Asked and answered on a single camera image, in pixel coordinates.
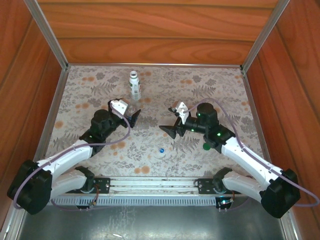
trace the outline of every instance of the metal floor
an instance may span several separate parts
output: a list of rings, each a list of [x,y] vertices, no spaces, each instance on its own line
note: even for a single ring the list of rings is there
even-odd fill
[[[26,214],[20,240],[282,240],[281,222],[258,202],[219,212],[213,206],[127,206]]]

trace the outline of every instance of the patterned fabric surface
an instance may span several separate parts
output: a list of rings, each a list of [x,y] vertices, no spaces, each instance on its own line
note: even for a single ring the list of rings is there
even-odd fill
[[[261,146],[239,69],[130,66],[72,66],[55,121],[46,156],[73,144],[89,127],[94,112],[106,109],[108,101],[130,99],[129,73],[137,71],[141,99],[132,102],[141,114],[130,136],[106,146],[94,157],[81,162],[96,175],[212,177],[223,167],[246,175],[243,168],[215,150],[203,149],[203,135],[187,131],[175,140],[159,129],[173,125],[168,111],[181,100],[190,108],[203,98],[218,99],[236,124],[242,141],[262,156]],[[221,109],[213,104],[220,123],[231,129]],[[120,126],[107,142],[123,137]]]

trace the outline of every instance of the small bottle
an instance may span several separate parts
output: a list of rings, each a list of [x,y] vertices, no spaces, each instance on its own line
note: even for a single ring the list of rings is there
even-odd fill
[[[131,87],[132,99],[135,101],[139,100],[141,98],[140,80],[138,78],[138,73],[136,71],[130,72],[129,84]]]

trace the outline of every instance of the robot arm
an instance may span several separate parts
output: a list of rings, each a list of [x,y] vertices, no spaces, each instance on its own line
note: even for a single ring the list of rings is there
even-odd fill
[[[185,132],[191,131],[203,134],[204,141],[220,154],[234,160],[243,167],[255,179],[239,175],[230,168],[223,168],[210,182],[210,188],[216,194],[226,191],[237,191],[261,202],[264,209],[275,218],[281,218],[299,199],[299,190],[287,183],[276,174],[273,169],[287,179],[298,183],[297,175],[288,169],[283,171],[281,168],[272,165],[258,156],[252,150],[243,146],[261,162],[266,164],[269,169],[250,157],[241,149],[235,134],[225,126],[219,124],[217,111],[210,103],[201,103],[197,106],[196,117],[192,117],[190,112],[186,112],[186,105],[180,101],[175,107],[169,108],[177,116],[174,126],[159,126],[173,139],[177,133],[183,137]]]
[[[86,192],[92,189],[94,174],[87,168],[79,166],[69,173],[65,172],[81,161],[91,158],[100,152],[104,147],[104,143],[106,143],[107,137],[120,125],[125,128],[128,127],[123,119],[128,104],[121,99],[115,99],[109,101],[108,105],[108,110],[100,109],[94,113],[90,128],[69,147],[69,149],[74,148],[74,150],[70,150],[51,164],[43,167],[24,185],[17,197],[17,204],[30,214],[36,214],[47,205],[50,199],[60,194],[74,189],[82,189]],[[120,114],[113,112],[111,105]],[[140,112],[141,110],[137,111],[127,119],[131,128],[135,126]],[[100,145],[86,145],[76,148],[76,146],[83,144]],[[25,161],[13,179],[7,191],[7,196],[13,200],[18,188],[32,172],[44,164],[48,164],[50,160],[60,154],[61,152],[38,162]]]

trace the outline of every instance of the wood grain panel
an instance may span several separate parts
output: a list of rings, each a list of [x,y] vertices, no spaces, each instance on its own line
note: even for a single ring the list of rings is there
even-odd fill
[[[271,9],[235,7],[45,4],[57,38],[202,38],[255,41]]]
[[[16,141],[15,150],[10,158],[10,163],[0,184],[1,209],[6,210],[11,200],[7,197],[7,190],[21,163],[33,159],[38,147],[39,139],[44,128],[47,115],[58,84],[61,67],[51,52],[46,62],[40,84],[34,94],[34,99],[25,120],[23,130]],[[1,211],[0,223],[5,219],[5,211]]]
[[[251,42],[192,39],[59,39],[71,63],[241,64]]]
[[[291,0],[247,76],[271,160],[320,196],[320,4]],[[301,203],[315,200],[301,193]],[[294,207],[303,239],[320,239],[320,206]]]
[[[318,120],[320,80],[315,79],[320,76],[319,16],[320,7],[315,0],[295,0],[288,5],[277,24]]]
[[[39,3],[126,3],[274,8],[278,0],[38,0]]]
[[[4,0],[0,3],[0,87],[10,64],[17,54],[31,15],[23,1]]]
[[[49,52],[46,40],[37,24],[32,21],[0,89],[0,132],[2,139],[6,141],[0,145],[1,178],[21,134]]]

